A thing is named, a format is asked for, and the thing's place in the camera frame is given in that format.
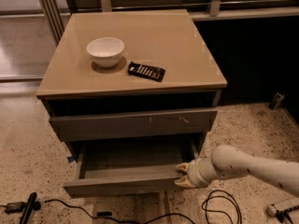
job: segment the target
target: power cord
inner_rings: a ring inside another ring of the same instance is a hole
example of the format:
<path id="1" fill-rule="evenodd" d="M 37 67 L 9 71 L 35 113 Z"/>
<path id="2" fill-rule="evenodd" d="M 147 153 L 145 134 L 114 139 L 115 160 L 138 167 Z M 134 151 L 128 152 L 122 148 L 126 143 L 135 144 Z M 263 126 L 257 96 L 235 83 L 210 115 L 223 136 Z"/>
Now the power cord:
<path id="1" fill-rule="evenodd" d="M 117 220 L 116 218 L 113 218 L 113 217 L 93 217 L 92 215 L 90 215 L 83 207 L 80 207 L 80 206 L 75 206 L 75 205 L 70 205 L 70 204 L 67 204 L 65 203 L 64 201 L 60 200 L 60 199 L 50 199 L 50 200 L 46 200 L 45 203 L 50 203 L 50 202 L 59 202 L 59 203 L 62 203 L 63 205 L 67 206 L 68 208 L 76 208 L 76 209 L 80 209 L 82 210 L 83 212 L 85 212 L 85 214 L 87 216 L 89 216 L 90 218 L 92 219 L 109 219 L 109 220 L 113 220 L 117 223 L 131 223 L 131 224 L 140 224 L 139 222 L 137 221 L 133 221 L 133 220 Z M 170 214 L 165 214 L 163 216 L 160 216 L 160 217 L 156 217 L 155 219 L 152 219 L 152 220 L 149 220 L 143 224 L 149 224 L 151 222 L 154 222 L 158 219 L 161 219 L 161 218 L 164 218 L 164 217 L 169 217 L 169 216 L 179 216 L 179 217 L 184 217 L 186 219 L 188 219 L 192 224 L 195 224 L 190 218 L 186 217 L 185 215 L 182 215 L 181 213 L 170 213 Z"/>
<path id="2" fill-rule="evenodd" d="M 283 212 L 283 216 L 284 216 L 285 218 L 287 218 L 287 219 L 290 221 L 291 224 L 293 224 L 292 219 L 291 219 L 291 217 L 290 217 L 290 215 L 289 215 L 288 212 L 286 212 L 286 211 Z"/>
<path id="3" fill-rule="evenodd" d="M 215 192 L 222 192 L 222 193 L 226 194 L 229 197 L 223 196 L 223 195 L 212 196 Z M 216 189 L 216 190 L 213 190 L 212 192 L 210 192 L 207 199 L 202 203 L 202 209 L 205 211 L 205 215 L 206 215 L 206 223 L 210 224 L 210 222 L 208 220 L 208 217 L 207 217 L 207 213 L 208 212 L 213 212 L 213 213 L 222 213 L 222 214 L 226 215 L 230 219 L 231 223 L 234 224 L 234 222 L 232 221 L 232 218 L 226 212 L 223 212 L 221 210 L 207 209 L 208 202 L 210 200 L 216 199 L 216 198 L 223 198 L 223 199 L 226 199 L 227 201 L 229 201 L 235 207 L 235 211 L 237 213 L 237 222 L 236 223 L 237 224 L 242 224 L 242 214 L 241 214 L 240 208 L 239 208 L 235 198 L 230 193 L 228 193 L 224 190 L 219 190 L 219 189 Z"/>

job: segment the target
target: plug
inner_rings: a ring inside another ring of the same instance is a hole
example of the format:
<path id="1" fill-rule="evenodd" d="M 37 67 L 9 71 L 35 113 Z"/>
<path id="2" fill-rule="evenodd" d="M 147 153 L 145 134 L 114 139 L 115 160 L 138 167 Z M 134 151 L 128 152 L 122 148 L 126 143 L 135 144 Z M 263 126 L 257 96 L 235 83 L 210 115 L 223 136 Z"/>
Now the plug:
<path id="1" fill-rule="evenodd" d="M 288 214 L 288 212 L 283 212 L 283 216 L 285 218 L 287 218 L 291 222 L 291 224 L 293 224 L 292 219 L 291 219 L 290 215 Z"/>
<path id="2" fill-rule="evenodd" d="M 26 203 L 24 203 L 24 202 L 8 203 L 5 212 L 7 214 L 10 214 L 10 213 L 21 213 L 22 210 L 24 209 L 25 205 L 26 205 Z"/>

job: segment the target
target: small black object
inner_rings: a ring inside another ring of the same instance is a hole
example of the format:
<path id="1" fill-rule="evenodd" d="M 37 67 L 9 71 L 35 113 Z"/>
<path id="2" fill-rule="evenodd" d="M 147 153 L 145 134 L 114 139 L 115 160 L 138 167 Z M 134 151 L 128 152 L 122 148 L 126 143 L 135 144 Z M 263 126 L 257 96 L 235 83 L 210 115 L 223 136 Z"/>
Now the small black object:
<path id="1" fill-rule="evenodd" d="M 269 104 L 269 108 L 272 110 L 277 109 L 283 100 L 284 100 L 284 93 L 277 93 L 274 96 L 272 102 Z"/>
<path id="2" fill-rule="evenodd" d="M 283 216 L 283 214 L 281 214 L 281 213 L 277 213 L 277 214 L 276 214 L 276 218 L 278 219 L 278 221 L 279 221 L 280 223 L 283 223 L 283 222 L 284 222 L 284 216 Z"/>
<path id="3" fill-rule="evenodd" d="M 160 67 L 130 62 L 128 73 L 137 77 L 149 78 L 162 82 L 165 70 Z"/>
<path id="4" fill-rule="evenodd" d="M 7 214 L 21 213 L 22 210 L 24 209 L 24 207 L 25 207 L 25 203 L 24 202 L 8 203 L 5 212 Z"/>
<path id="5" fill-rule="evenodd" d="M 98 212 L 96 214 L 97 217 L 108 217 L 108 216 L 112 216 L 111 212 Z"/>
<path id="6" fill-rule="evenodd" d="M 283 212 L 283 216 L 284 216 L 285 218 L 287 218 L 287 219 L 290 221 L 291 224 L 293 224 L 292 219 L 291 219 L 291 217 L 290 217 L 290 215 L 289 215 L 288 212 Z"/>
<path id="7" fill-rule="evenodd" d="M 31 193 L 28 202 L 25 205 L 25 210 L 22 212 L 21 220 L 19 224 L 27 224 L 28 219 L 31 215 L 32 210 L 39 210 L 40 209 L 40 203 L 36 202 L 37 194 L 35 192 Z"/>

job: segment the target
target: open drawer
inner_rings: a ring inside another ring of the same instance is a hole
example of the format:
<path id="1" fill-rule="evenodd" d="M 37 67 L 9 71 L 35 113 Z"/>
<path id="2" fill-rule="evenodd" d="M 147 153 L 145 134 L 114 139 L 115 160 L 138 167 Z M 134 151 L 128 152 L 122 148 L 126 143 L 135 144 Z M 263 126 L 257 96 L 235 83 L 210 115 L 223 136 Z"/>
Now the open drawer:
<path id="1" fill-rule="evenodd" d="M 50 118 L 62 142 L 176 133 L 206 133 L 216 108 L 192 108 Z"/>
<path id="2" fill-rule="evenodd" d="M 72 198 L 179 189 L 176 165 L 197 158 L 201 134 L 180 134 L 81 142 Z"/>

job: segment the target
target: dark wall panel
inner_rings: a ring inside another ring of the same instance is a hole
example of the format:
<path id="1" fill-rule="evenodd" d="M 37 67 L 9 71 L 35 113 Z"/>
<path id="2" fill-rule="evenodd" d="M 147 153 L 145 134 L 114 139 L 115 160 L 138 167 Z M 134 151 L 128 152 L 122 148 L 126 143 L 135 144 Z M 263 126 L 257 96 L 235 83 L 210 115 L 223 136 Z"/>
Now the dark wall panel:
<path id="1" fill-rule="evenodd" d="M 299 16 L 196 26 L 228 80 L 223 105 L 271 102 L 276 92 L 284 92 L 283 104 L 299 123 Z"/>

